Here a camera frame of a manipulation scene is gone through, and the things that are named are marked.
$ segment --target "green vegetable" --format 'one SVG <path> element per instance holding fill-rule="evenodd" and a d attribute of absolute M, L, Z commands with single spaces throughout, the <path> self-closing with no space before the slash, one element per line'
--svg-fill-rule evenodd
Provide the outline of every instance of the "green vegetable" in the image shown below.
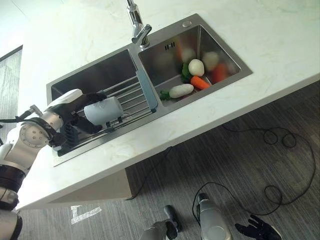
<path fill-rule="evenodd" d="M 190 83 L 190 79 L 192 78 L 192 75 L 189 72 L 189 65 L 187 63 L 184 63 L 182 66 L 181 71 L 181 79 L 184 84 Z"/>
<path fill-rule="evenodd" d="M 170 100 L 171 97 L 169 95 L 169 91 L 164 91 L 164 90 L 161 90 L 160 91 L 160 100 Z"/>

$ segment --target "dish rack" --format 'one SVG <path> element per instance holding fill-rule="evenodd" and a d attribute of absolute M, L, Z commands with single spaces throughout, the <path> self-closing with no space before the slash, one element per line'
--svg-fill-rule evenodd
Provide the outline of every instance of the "dish rack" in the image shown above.
<path fill-rule="evenodd" d="M 157 111 L 158 102 L 144 71 L 137 71 L 136 76 L 100 90 L 99 93 L 104 93 L 107 98 L 116 97 L 122 106 L 123 116 L 106 122 L 106 126 L 94 134 L 86 133 L 70 123 L 66 124 L 60 129 L 60 132 L 66 137 L 66 142 L 54 149 L 58 156 L 69 153 L 106 135 L 111 135 L 118 129 L 131 125 Z M 86 118 L 83 109 L 78 111 L 77 114 Z"/>

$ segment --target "orange carrot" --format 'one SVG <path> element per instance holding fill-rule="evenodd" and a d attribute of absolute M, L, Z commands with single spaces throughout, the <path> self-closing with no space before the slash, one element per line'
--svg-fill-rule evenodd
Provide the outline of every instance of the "orange carrot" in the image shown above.
<path fill-rule="evenodd" d="M 193 76 L 190 80 L 190 83 L 196 87 L 197 89 L 206 89 L 210 87 L 210 84 L 207 83 L 206 81 L 202 80 L 200 77 L 198 76 Z"/>
<path fill-rule="evenodd" d="M 225 64 L 219 63 L 212 71 L 212 83 L 218 83 L 228 77 L 228 68 Z"/>

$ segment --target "white tape marking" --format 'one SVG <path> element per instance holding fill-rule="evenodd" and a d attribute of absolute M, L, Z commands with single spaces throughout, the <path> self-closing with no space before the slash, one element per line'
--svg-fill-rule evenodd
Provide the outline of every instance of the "white tape marking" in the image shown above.
<path fill-rule="evenodd" d="M 82 220 L 85 220 L 87 218 L 92 217 L 93 215 L 96 215 L 102 211 L 102 209 L 98 206 L 97 208 L 87 211 L 84 214 L 78 215 L 78 208 L 81 207 L 82 205 L 76 205 L 76 206 L 71 206 L 71 211 L 72 211 L 72 216 L 73 218 L 71 219 L 71 224 L 76 224 Z"/>

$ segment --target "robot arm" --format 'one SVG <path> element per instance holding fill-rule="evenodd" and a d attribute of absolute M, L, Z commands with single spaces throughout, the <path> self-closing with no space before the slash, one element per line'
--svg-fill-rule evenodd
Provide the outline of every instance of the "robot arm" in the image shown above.
<path fill-rule="evenodd" d="M 53 101 L 43 114 L 32 106 L 20 117 L 10 120 L 22 124 L 12 129 L 6 143 L 0 146 L 0 240 L 15 240 L 20 234 L 22 219 L 11 211 L 19 202 L 18 190 L 40 149 L 46 145 L 62 145 L 64 136 L 57 131 L 67 123 L 77 123 L 80 118 L 77 111 L 105 98 L 102 93 L 83 94 L 75 89 Z M 24 120 L 33 112 L 39 117 Z"/>

